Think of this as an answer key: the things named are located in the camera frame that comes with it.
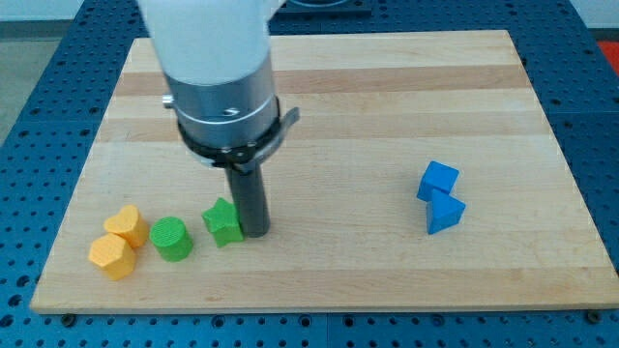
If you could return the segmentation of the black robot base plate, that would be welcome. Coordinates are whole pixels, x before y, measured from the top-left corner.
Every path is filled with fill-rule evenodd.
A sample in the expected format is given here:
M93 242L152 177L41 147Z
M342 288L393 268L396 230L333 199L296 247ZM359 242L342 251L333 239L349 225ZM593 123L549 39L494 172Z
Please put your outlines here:
M286 0L276 16L370 15L374 0Z

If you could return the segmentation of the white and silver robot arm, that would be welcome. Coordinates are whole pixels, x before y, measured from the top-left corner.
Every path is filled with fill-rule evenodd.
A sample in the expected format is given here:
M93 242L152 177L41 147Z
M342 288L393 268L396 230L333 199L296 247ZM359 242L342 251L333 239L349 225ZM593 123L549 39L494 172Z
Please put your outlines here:
M241 173L281 145L268 22L285 0L139 0L169 94L165 106L201 161Z

